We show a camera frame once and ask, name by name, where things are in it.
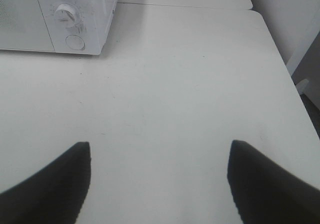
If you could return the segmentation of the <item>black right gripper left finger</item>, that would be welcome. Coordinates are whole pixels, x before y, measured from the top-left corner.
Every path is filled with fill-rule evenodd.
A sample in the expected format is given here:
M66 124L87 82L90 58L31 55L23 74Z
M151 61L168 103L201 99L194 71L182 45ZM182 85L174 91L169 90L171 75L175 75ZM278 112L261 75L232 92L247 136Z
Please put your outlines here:
M0 194L1 223L76 223L90 187L89 142L78 142Z

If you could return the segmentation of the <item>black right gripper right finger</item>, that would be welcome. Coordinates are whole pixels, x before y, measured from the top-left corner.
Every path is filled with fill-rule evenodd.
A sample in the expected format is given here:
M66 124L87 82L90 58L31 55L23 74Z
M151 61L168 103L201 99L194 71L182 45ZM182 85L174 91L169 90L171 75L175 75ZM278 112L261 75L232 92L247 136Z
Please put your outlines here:
M230 148L227 180L243 223L319 223L319 189L245 141Z

